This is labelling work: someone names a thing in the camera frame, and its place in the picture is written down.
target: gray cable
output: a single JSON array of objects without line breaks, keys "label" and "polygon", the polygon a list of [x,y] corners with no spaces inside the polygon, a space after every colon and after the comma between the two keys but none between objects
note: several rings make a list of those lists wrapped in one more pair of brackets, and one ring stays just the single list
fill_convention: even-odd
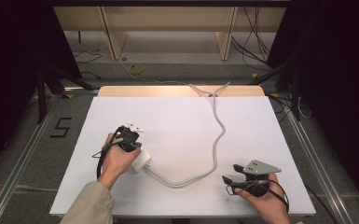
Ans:
[{"label": "gray cable", "polygon": [[223,124],[223,122],[220,120],[220,118],[217,116],[217,113],[216,113],[216,93],[220,90],[222,90],[223,88],[225,88],[226,86],[228,86],[229,83],[227,83],[226,85],[220,87],[219,89],[217,89],[215,92],[208,92],[208,91],[202,91],[200,89],[198,89],[196,86],[190,84],[189,86],[197,91],[200,91],[200,92],[203,92],[203,93],[207,93],[207,94],[210,94],[212,95],[213,99],[214,99],[214,102],[213,102],[213,110],[214,110],[214,118],[216,119],[216,121],[219,123],[220,127],[222,128],[222,131],[221,133],[217,136],[217,138],[214,140],[214,144],[213,144],[213,159],[214,159],[214,165],[213,167],[207,171],[206,173],[204,174],[200,174],[200,175],[195,175],[193,177],[190,177],[186,180],[183,180],[183,181],[180,181],[180,182],[172,182],[170,180],[168,180],[167,178],[165,178],[164,176],[160,175],[159,173],[157,173],[156,171],[153,171],[149,165],[145,166],[146,170],[151,174],[153,175],[154,177],[156,177],[158,180],[160,180],[164,185],[170,187],[170,188],[175,188],[175,189],[178,189],[178,188],[182,188],[184,186],[187,186],[197,180],[200,180],[202,178],[204,178],[205,176],[211,174],[217,167],[217,158],[216,158],[216,145],[217,145],[217,142],[219,141],[219,139],[223,136],[223,134],[225,133],[226,131],[226,127],[225,125]]}]

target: hand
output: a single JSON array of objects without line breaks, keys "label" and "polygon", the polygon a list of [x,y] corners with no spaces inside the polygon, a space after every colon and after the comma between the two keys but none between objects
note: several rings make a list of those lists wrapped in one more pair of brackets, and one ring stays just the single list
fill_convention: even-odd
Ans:
[{"label": "hand", "polygon": [[[278,183],[276,174],[269,174],[269,179]],[[282,189],[277,184],[269,182],[269,189],[276,192],[281,197],[284,197]],[[257,198],[246,190],[235,189],[235,192],[244,200],[248,201],[255,210],[257,210],[261,218],[269,224],[290,223],[285,205],[271,193],[267,192],[265,195]]]},{"label": "hand", "polygon": [[[108,142],[112,136],[112,133],[108,134],[105,142]],[[103,173],[98,178],[98,181],[103,183],[108,189],[111,189],[118,177],[128,171],[132,162],[139,154],[141,154],[140,148],[136,148],[132,152],[126,152],[118,144],[111,146],[106,153]]]}]

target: floor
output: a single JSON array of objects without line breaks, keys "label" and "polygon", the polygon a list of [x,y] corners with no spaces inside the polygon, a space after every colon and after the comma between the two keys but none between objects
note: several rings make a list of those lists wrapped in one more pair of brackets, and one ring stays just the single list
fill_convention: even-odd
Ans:
[{"label": "floor", "polygon": [[[144,67],[144,72],[137,78],[210,85],[224,85],[228,81],[231,81],[233,85],[246,85],[253,80],[253,75],[262,76],[266,73],[266,71],[245,65],[242,54],[234,48],[230,49],[228,60],[221,61],[213,33],[130,33],[118,61],[111,60],[103,33],[82,32],[81,43],[78,43],[77,32],[66,32],[65,34],[74,55],[78,54],[76,60],[79,62],[80,71],[83,72],[83,79],[93,86],[156,84],[130,77],[122,64],[141,64]],[[234,34],[234,36],[243,43],[247,34]],[[269,48],[274,34],[262,34],[262,36]],[[247,48],[262,57],[254,38],[251,39]],[[256,60],[246,59],[246,63],[268,69]],[[262,84],[265,93],[274,91],[276,78]],[[69,81],[63,80],[62,83],[69,92],[65,95],[48,94],[50,117],[47,119],[46,126],[40,128],[36,124],[38,106],[37,99],[34,98],[28,108],[24,110],[16,131],[7,143],[7,149],[0,155],[1,190],[7,179],[12,176],[11,172],[18,166],[17,161],[23,156],[22,153],[27,148],[33,148],[28,162],[20,173],[17,187],[10,194],[7,204],[4,204],[5,209],[0,215],[0,223],[59,223],[61,220],[59,217],[51,216],[48,213],[49,208],[61,184],[92,97],[96,95],[95,91],[79,90],[78,86]],[[281,96],[287,97],[287,94],[282,93]],[[334,205],[337,201],[343,204],[348,214],[342,215],[347,216],[349,222],[341,223],[359,223],[359,192],[331,152],[317,120],[312,116],[306,118],[310,113],[309,109],[304,108],[301,122],[295,122],[291,113],[286,110],[279,112],[282,110],[281,104],[273,100],[271,100],[271,104],[277,111],[277,120],[280,122],[283,135],[304,183],[315,192],[315,195],[329,210],[336,211],[335,214],[342,214],[342,210],[335,210],[332,204]],[[62,134],[61,131],[55,129],[60,118],[71,118],[62,120],[61,123],[62,126],[70,127],[70,130],[64,138],[51,138],[52,135]],[[296,131],[298,127],[304,129],[304,132]],[[37,137],[35,137],[35,130],[40,131]],[[306,134],[310,141],[304,143],[299,134]],[[30,146],[30,139],[36,140],[35,146]],[[311,148],[311,151],[316,153],[320,162],[317,163],[319,166],[315,167],[315,163],[311,162],[307,148]],[[331,186],[329,184],[327,186],[332,187],[337,195],[334,193],[332,195],[326,190],[326,185],[321,183],[320,176],[324,175],[328,179],[327,182],[331,184]],[[310,192],[311,200],[317,211],[316,215],[291,217],[292,223],[333,223],[315,195]],[[171,221],[169,219],[125,219],[124,223],[165,224],[171,223]],[[259,217],[247,217],[191,219],[190,223],[265,222]]]}]

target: white tabletop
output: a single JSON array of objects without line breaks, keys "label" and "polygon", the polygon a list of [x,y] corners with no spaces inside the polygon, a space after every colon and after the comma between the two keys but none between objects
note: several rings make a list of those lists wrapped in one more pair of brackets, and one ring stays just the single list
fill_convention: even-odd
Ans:
[{"label": "white tabletop", "polygon": [[[116,217],[249,217],[255,209],[239,196],[229,196],[222,175],[237,176],[233,164],[259,160],[282,169],[280,183],[290,200],[289,214],[315,214],[268,97],[217,97],[217,116],[227,130],[217,144],[217,168],[180,189],[161,184],[146,170],[121,176],[112,194]],[[98,152],[108,133],[131,121],[143,128],[138,139],[152,166],[172,182],[208,171],[212,145],[221,128],[212,98],[95,97],[72,159],[62,180],[52,215],[63,216],[82,190],[96,179]]]}]

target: sleeve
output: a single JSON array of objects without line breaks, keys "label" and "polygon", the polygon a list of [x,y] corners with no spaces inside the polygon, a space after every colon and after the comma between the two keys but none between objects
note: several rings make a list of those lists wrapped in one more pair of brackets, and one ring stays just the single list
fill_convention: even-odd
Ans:
[{"label": "sleeve", "polygon": [[113,223],[112,209],[114,204],[115,200],[104,184],[97,181],[89,182],[80,191],[61,223]]}]

